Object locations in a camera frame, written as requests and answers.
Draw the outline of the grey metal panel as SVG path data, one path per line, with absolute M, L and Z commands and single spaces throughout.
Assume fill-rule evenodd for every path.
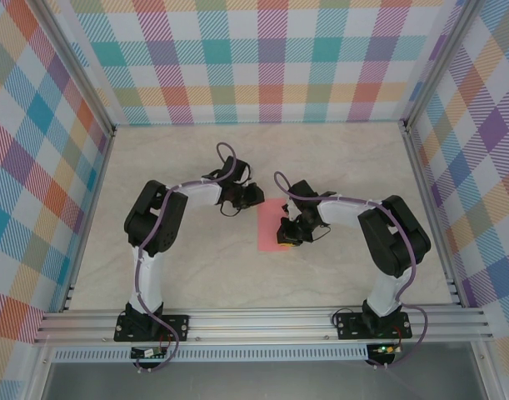
M 52 367 L 42 400 L 487 400 L 471 372 L 417 375 L 344 362 L 176 363 Z

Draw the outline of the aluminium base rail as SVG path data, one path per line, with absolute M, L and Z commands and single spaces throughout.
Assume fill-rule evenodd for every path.
M 426 331 L 429 343 L 491 341 L 492 329 L 480 308 L 456 304 L 425 306 L 428 322 L 416 310 L 407 310 L 414 343 Z M 187 343 L 198 344 L 313 344 L 335 343 L 334 307 L 239 309 L 167 309 L 166 314 L 189 316 Z M 118 310 L 69 310 L 46 314 L 36 345 L 114 344 Z

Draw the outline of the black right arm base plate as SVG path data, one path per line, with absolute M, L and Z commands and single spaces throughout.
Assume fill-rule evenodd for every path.
M 386 317 L 378 317 L 374 312 L 339 312 L 334 322 L 340 340 L 412 338 L 406 312 L 394 312 Z

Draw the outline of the pink cloth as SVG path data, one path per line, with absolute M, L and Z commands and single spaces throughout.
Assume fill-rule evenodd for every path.
M 257 250 L 263 253 L 285 252 L 277 243 L 277 231 L 281 218 L 285 217 L 282 207 L 286 204 L 283 197 L 269 198 L 257 206 Z

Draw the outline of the aluminium side rail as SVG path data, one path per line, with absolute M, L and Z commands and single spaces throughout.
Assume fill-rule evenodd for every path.
M 92 191 L 90 207 L 88 209 L 86 219 L 84 220 L 84 224 L 82 225 L 83 230 L 78 243 L 77 251 L 74 256 L 74 259 L 72 260 L 72 263 L 70 264 L 70 268 L 68 269 L 68 275 L 66 276 L 66 279 L 62 285 L 62 296 L 57 301 L 57 306 L 55 308 L 56 313 L 63 313 L 66 310 L 66 306 L 69 303 L 70 298 L 69 293 L 74 289 L 76 285 L 77 277 L 82 266 L 82 260 L 87 246 L 87 241 L 89 238 L 89 234 L 91 232 L 92 221 L 97 210 L 100 192 L 102 190 L 103 181 L 107 172 L 107 167 L 112 154 L 112 149 L 114 146 L 116 136 L 117 136 L 117 126 L 113 126 L 108 136 L 107 146 L 105 147 L 105 154 L 102 160 L 102 165 L 99 170 L 99 174 L 97 175 L 94 189 Z
M 425 170 L 422 166 L 422 160 L 420 159 L 417 147 L 414 143 L 411 129 L 407 127 L 404 120 L 400 120 L 398 122 L 398 127 L 402 136 L 404 147 L 407 151 L 409 162 L 412 166 L 414 177 L 417 181 L 417 187 L 432 232 L 433 243 L 437 250 L 447 280 L 447 286 L 451 292 L 452 302 L 459 307 L 465 308 L 467 306 L 465 295 L 463 290 L 458 286 L 457 271 L 454 266 L 451 252 L 447 248 L 447 240 L 440 226 L 440 220 L 436 210 L 434 197 L 432 196 L 432 190 L 428 187 Z

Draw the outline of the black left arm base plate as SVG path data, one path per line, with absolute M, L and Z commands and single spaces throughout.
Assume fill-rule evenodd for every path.
M 160 319 L 178 335 L 180 342 L 187 340 L 189 316 L 180 314 L 163 314 Z M 122 312 L 115 324 L 113 341 L 124 342 L 175 342 L 174 333 L 147 314 Z

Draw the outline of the aluminium frame post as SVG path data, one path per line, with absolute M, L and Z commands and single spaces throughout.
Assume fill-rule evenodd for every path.
M 108 135 L 113 138 L 116 133 L 115 124 L 108 116 L 106 108 L 103 106 L 94 86 L 88 79 L 82 64 L 78 60 L 77 54 L 72 48 L 71 42 L 67 39 L 57 22 L 55 14 L 48 6 L 47 0 L 29 0 L 29 4 L 37 9 L 35 12 L 37 17 L 42 19 L 42 24 L 47 30 L 47 35 L 52 40 L 69 74 L 74 78 L 78 88 L 81 90 L 82 96 L 87 101 L 93 115 L 97 117 L 97 120 Z
M 433 92 L 485 1 L 445 0 L 440 7 L 408 81 L 402 104 L 394 113 L 400 118 L 398 125 L 403 136 L 412 132 L 412 125 L 430 102 Z

